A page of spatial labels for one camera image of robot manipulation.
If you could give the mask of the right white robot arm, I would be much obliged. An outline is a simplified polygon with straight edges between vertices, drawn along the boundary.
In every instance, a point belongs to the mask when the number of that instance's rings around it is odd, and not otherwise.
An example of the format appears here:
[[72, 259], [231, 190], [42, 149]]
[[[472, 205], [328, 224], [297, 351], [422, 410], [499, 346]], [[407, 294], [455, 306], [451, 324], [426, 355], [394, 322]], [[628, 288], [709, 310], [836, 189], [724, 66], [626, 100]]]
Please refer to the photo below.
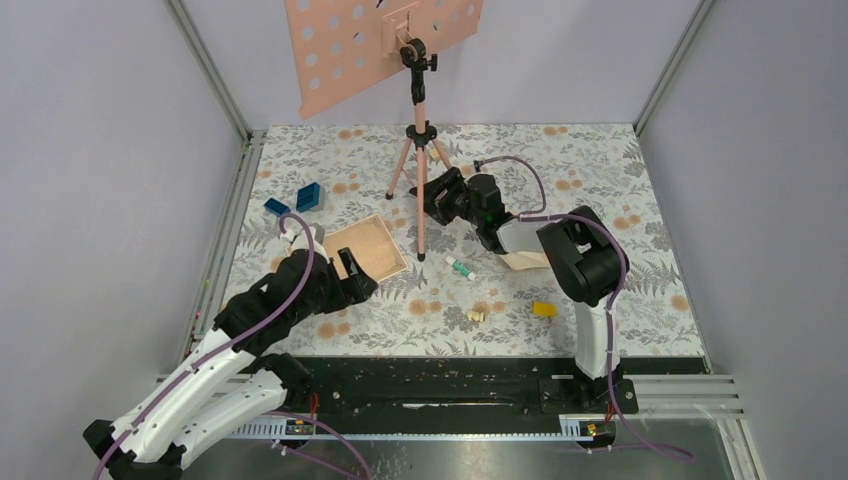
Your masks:
[[575, 303], [575, 361], [584, 376], [573, 386], [575, 402], [589, 412], [607, 405], [614, 392], [606, 377], [619, 363], [615, 324], [607, 314], [629, 259], [596, 212], [581, 205], [567, 214], [523, 218], [506, 209], [493, 176], [465, 179], [456, 167], [409, 193], [423, 197], [424, 214], [440, 225], [457, 218], [471, 224], [480, 244], [511, 269], [551, 269]]

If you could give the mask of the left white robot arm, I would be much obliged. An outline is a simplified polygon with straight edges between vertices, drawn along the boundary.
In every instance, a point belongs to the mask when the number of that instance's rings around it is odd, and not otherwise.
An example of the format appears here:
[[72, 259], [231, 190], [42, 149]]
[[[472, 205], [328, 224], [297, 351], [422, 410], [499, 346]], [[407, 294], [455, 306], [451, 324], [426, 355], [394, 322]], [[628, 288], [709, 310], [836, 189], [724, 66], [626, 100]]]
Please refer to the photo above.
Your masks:
[[235, 295], [213, 328], [147, 398], [115, 420], [95, 420], [83, 437], [99, 463], [93, 476], [178, 479], [203, 452], [280, 407], [315, 407], [312, 376], [292, 355], [272, 354], [300, 322], [362, 303], [378, 288], [348, 248], [335, 259], [309, 248], [285, 258]]

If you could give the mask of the beige lined letter paper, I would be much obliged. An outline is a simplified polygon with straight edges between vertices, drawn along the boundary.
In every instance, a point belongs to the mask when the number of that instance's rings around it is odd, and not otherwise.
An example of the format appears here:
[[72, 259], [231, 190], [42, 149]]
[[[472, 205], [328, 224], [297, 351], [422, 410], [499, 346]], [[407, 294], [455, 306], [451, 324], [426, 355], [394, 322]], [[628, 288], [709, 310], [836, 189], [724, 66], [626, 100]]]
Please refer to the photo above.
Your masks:
[[349, 248], [364, 272], [378, 283], [408, 269], [405, 257], [379, 214], [328, 233], [322, 245], [332, 255], [341, 279], [347, 277], [338, 255], [343, 248]]

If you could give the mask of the pink perforated music stand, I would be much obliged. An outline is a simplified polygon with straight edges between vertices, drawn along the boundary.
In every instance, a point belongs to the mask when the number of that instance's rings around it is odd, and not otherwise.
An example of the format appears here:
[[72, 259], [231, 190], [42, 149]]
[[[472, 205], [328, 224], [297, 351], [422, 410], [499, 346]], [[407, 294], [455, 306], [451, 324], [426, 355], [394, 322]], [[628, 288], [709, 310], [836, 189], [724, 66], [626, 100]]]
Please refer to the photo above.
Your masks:
[[410, 76], [413, 122], [386, 192], [392, 199], [405, 164], [416, 160], [417, 258], [426, 258], [424, 185], [428, 153], [452, 166], [427, 116], [425, 76], [442, 51], [476, 34], [480, 1], [317, 1], [284, 3], [301, 105], [310, 119], [398, 74]]

